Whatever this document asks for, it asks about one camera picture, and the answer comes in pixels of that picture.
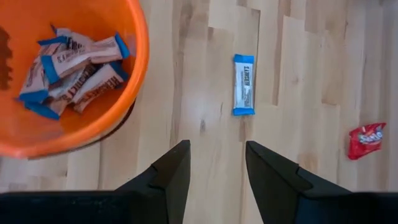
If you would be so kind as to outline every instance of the orange bucket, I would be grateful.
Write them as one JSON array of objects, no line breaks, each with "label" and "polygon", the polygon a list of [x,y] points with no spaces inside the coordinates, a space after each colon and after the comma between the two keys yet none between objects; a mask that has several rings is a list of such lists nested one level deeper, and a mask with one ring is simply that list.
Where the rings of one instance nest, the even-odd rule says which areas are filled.
[{"label": "orange bucket", "polygon": [[[119,32],[134,57],[124,88],[109,91],[78,114],[67,109],[52,121],[15,99],[39,52],[38,40],[54,37],[50,25],[101,40]],[[0,155],[37,157],[59,153],[98,136],[132,105],[149,59],[149,38],[138,0],[13,0],[0,3]]]}]

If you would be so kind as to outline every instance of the bucket rim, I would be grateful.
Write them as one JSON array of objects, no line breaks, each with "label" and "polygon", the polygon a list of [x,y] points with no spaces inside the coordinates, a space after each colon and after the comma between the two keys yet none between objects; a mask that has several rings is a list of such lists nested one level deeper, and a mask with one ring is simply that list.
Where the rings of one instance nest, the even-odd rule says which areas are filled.
[{"label": "bucket rim", "polygon": [[133,104],[144,82],[149,62],[149,36],[146,19],[139,0],[126,0],[136,30],[136,61],[131,77],[121,96],[107,112],[91,124],[73,133],[51,139],[46,142],[38,142],[31,146],[17,146],[0,142],[0,154],[16,158],[38,157],[47,154],[56,154],[67,151],[70,148],[82,145],[110,128],[122,117]]}]

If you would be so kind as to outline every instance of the blue wrapper end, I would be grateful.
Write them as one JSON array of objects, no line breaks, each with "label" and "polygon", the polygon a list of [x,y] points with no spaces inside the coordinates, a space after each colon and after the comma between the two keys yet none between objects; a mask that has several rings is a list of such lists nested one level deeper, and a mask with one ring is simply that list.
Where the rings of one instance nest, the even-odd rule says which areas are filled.
[{"label": "blue wrapper end", "polygon": [[120,52],[121,52],[121,55],[122,55],[123,59],[128,58],[130,56],[130,51],[129,51],[127,45],[123,42],[123,40],[120,37],[119,33],[116,33],[114,38],[116,39],[116,42],[119,45],[119,49],[120,49]]},{"label": "blue wrapper end", "polygon": [[235,108],[232,110],[234,116],[255,115],[253,108]]},{"label": "blue wrapper end", "polygon": [[47,90],[40,90],[32,93],[23,93],[19,95],[19,100],[23,102],[35,102],[41,103],[49,96],[49,92]]},{"label": "blue wrapper end", "polygon": [[59,120],[60,116],[52,111],[50,108],[41,105],[40,103],[31,103],[31,102],[25,102],[25,108],[37,113],[38,115],[41,115],[46,118],[54,119],[54,120]]},{"label": "blue wrapper end", "polygon": [[253,55],[240,55],[236,54],[234,56],[234,62],[238,63],[251,63],[254,64],[254,56]]},{"label": "blue wrapper end", "polygon": [[67,42],[68,42],[68,38],[65,37],[65,36],[60,36],[60,37],[56,37],[56,38],[52,38],[52,39],[37,41],[37,43],[40,46],[45,46],[45,45],[49,45],[49,44],[56,44],[56,43],[67,44]]},{"label": "blue wrapper end", "polygon": [[54,63],[52,62],[52,58],[49,55],[41,56],[42,65],[45,71],[45,76],[48,78],[50,84],[56,83],[60,77],[55,71]]},{"label": "blue wrapper end", "polygon": [[129,79],[129,74],[125,72],[122,68],[122,65],[119,62],[111,62],[109,63],[113,70],[124,80],[127,81]]}]

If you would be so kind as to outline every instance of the white candy wrapper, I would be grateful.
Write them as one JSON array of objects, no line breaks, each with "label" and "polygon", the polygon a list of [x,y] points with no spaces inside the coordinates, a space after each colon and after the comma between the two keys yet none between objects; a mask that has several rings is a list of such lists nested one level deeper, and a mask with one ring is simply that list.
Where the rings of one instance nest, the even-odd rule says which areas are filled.
[{"label": "white candy wrapper", "polygon": [[27,78],[19,94],[19,99],[28,102],[43,102],[49,95],[49,81],[44,75],[44,68],[40,60],[41,55],[52,55],[66,49],[67,38],[60,36],[54,39],[38,41],[41,46],[39,56],[33,61]]},{"label": "white candy wrapper", "polygon": [[26,103],[25,107],[46,118],[59,119],[65,108],[72,102],[85,82],[97,71],[97,66],[89,64],[85,68],[67,76],[62,85],[50,91],[49,97],[42,103]]},{"label": "white candy wrapper", "polygon": [[76,32],[72,32],[70,29],[67,28],[55,29],[55,33],[57,37],[65,36],[68,38],[68,43],[67,43],[68,50],[70,49],[77,50],[94,43],[94,40],[92,40],[91,38]]},{"label": "white candy wrapper", "polygon": [[254,56],[238,55],[235,62],[235,99],[233,114],[235,116],[254,115]]},{"label": "white candy wrapper", "polygon": [[45,74],[53,84],[91,63],[107,63],[130,56],[119,34],[76,50],[66,50],[41,57]]},{"label": "white candy wrapper", "polygon": [[95,98],[110,89],[114,89],[128,79],[128,74],[120,63],[111,62],[99,69],[73,98],[75,111],[82,113]]}]

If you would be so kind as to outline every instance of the candy wrapper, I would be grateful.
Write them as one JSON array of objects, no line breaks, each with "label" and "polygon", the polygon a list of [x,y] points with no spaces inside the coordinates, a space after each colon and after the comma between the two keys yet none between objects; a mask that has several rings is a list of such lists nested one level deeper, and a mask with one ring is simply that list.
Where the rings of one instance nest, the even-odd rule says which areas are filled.
[{"label": "candy wrapper", "polygon": [[57,37],[60,36],[65,36],[67,37],[67,49],[70,50],[77,50],[80,49],[82,47],[85,47],[87,45],[90,45],[92,43],[94,43],[94,40],[92,40],[91,38],[76,33],[76,32],[72,32],[70,29],[67,28],[54,28],[54,32],[56,33]]},{"label": "candy wrapper", "polygon": [[254,115],[253,64],[254,56],[238,55],[235,62],[235,116]]},{"label": "candy wrapper", "polygon": [[72,102],[80,88],[97,71],[98,66],[89,64],[84,69],[67,76],[62,85],[49,92],[49,97],[43,103],[25,103],[25,107],[46,118],[59,119],[65,108]]},{"label": "candy wrapper", "polygon": [[356,128],[349,133],[348,158],[359,159],[380,150],[385,123],[375,123]]},{"label": "candy wrapper", "polygon": [[130,55],[119,34],[76,50],[66,50],[52,56],[41,57],[45,74],[53,84],[91,63],[107,63]]},{"label": "candy wrapper", "polygon": [[128,79],[128,74],[120,63],[111,62],[104,65],[79,90],[73,98],[77,112],[82,113],[86,106],[107,90],[115,89]]},{"label": "candy wrapper", "polygon": [[28,102],[43,102],[49,95],[49,81],[44,75],[44,68],[40,55],[52,55],[66,49],[67,38],[60,36],[54,39],[38,41],[40,45],[39,56],[30,67],[27,78],[19,94],[19,99]]}]

